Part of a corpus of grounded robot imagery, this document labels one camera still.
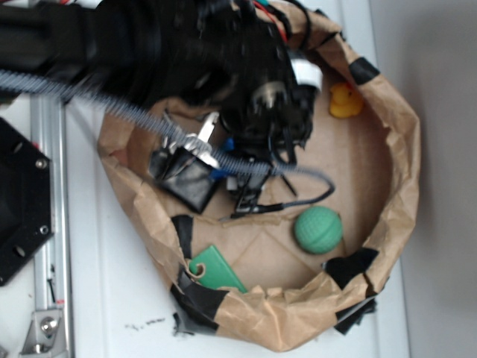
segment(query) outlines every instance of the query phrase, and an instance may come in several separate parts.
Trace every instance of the brown paper bag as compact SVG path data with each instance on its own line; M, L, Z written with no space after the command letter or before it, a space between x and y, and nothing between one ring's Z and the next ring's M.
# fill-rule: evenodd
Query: brown paper bag
M296 47L303 38L304 16L293 6L276 6L290 19L295 34L290 44ZM337 192L321 203L337 211L344 224L344 239L332 252L311 255L299 249L292 227L302 207L220 222L234 203L219 190L203 215L193 215L152 184L148 162L160 138L112 116L104 119L98 144L104 168L174 295L179 330L233 337L274 351L298 347L362 309L383 289L414 228L419 120L384 76L347 45L339 26L320 14L309 15L312 35L306 54L325 79L312 138L298 153L298 163L321 168L336 182ZM348 81L364 97L361 115L329 115L329 88L339 81ZM165 108L191 131L198 125L190 119L208 112L174 98L152 111L159 115ZM304 198L321 190L309 178L292 180ZM261 202L290 199L283 182L272 180ZM211 244L248 293L207 289L187 273L186 258Z

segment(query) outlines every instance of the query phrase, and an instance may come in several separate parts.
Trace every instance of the black mount plate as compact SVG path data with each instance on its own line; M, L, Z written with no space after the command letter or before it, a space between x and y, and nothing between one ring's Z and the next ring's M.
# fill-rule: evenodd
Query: black mount plate
M50 160L0 118L0 286L51 235Z

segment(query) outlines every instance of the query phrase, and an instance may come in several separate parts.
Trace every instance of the metal bracket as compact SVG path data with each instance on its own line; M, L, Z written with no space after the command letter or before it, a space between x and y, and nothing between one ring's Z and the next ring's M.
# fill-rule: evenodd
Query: metal bracket
M55 358L66 352L66 326L62 310L37 311L20 358Z
M0 119L0 286L51 237L50 160Z

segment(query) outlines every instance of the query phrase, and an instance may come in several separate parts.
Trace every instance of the blue component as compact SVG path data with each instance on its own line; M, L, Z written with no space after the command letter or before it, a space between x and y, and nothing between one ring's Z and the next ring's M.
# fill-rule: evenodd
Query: blue component
M222 144L221 149L223 151L233 151L236 148L236 143L233 141L233 138L227 138Z
M233 138L229 137L225 140L225 142L221 145L222 151L233 151L236 148L236 143L234 142ZM210 173L210 177L213 180L220 180L228 177L231 173L227 170L222 169L214 169Z

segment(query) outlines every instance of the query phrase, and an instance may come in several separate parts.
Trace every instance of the green foam block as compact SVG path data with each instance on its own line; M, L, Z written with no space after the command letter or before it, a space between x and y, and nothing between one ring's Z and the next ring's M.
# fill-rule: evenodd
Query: green foam block
M190 262L189 270L192 274L199 275L200 265L205 266L205 275L198 279L202 286L209 289L236 287L242 293L247 292L236 273L214 245L198 254Z

